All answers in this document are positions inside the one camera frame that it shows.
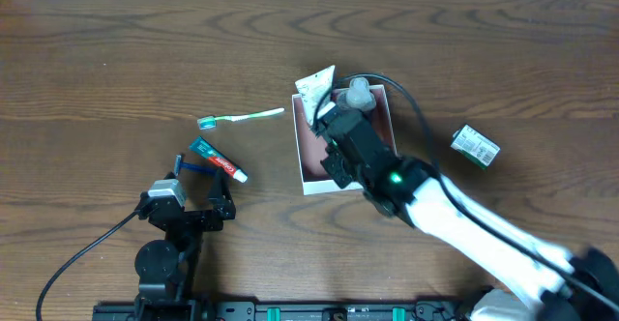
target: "toothbrush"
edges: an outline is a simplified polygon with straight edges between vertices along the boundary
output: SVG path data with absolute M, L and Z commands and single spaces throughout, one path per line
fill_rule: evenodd
M 283 112 L 283 107 L 280 107 L 276 109 L 270 109 L 264 112 L 257 112 L 257 113 L 243 114 L 243 115 L 236 115 L 236 116 L 220 116 L 220 117 L 208 116 L 208 117 L 198 119 L 197 125 L 201 130 L 208 130 L 208 129 L 214 128 L 217 125 L 217 121 L 219 120 L 238 122 L 238 121 L 252 119 L 252 118 L 269 117 L 269 116 L 276 115 L 282 112 Z

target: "open cardboard box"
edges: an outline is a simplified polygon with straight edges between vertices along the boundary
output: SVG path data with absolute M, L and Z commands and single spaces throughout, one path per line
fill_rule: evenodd
M 371 125 L 383 142 L 391 146 L 394 153 L 397 153 L 385 87 L 383 85 L 370 85 L 369 89 L 376 98 L 376 108 L 370 114 Z M 327 142 L 322 137 L 316 138 L 313 132 L 311 132 L 306 120 L 306 112 L 303 109 L 301 94 L 292 96 L 292 114 L 294 117 L 294 132 L 297 137 L 297 152 L 301 169 L 303 195 L 340 191 L 341 189 L 320 164 L 320 161 L 327 158 L 327 152 L 325 152 Z M 360 190 L 361 188 L 360 184 L 353 182 L 343 190 Z

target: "clear bottle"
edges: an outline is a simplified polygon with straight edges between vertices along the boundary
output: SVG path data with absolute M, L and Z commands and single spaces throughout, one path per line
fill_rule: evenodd
M 337 104 L 342 109 L 357 108 L 370 112 L 376 107 L 376 98 L 369 90 L 369 82 L 363 77 L 350 81 L 350 88 L 339 93 Z

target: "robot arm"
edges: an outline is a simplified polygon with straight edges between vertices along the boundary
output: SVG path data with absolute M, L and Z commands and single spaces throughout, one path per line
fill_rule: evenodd
M 585 280 L 616 304 L 619 275 L 605 255 L 591 249 L 585 258 L 574 257 L 567 249 L 535 238 L 501 219 L 427 163 L 396 156 L 361 111 L 340 110 L 330 102 L 317 115 L 314 132 L 328 143 L 328 157 L 322 165 L 338 186 L 359 182 L 365 198 L 381 214 L 398 217 L 464 253 L 505 283 L 538 320 L 602 320 L 603 315 L 614 315 L 597 299 L 571 289 L 562 277 Z M 488 228 L 551 262 L 562 274 L 508 245 Z

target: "green light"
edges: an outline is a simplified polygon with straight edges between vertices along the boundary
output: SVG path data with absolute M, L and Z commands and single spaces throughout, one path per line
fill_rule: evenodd
M 391 173 L 391 182 L 393 182 L 393 183 L 400 183 L 400 182 L 402 182 L 402 178 L 399 177 L 399 175 L 396 172 L 392 172 Z

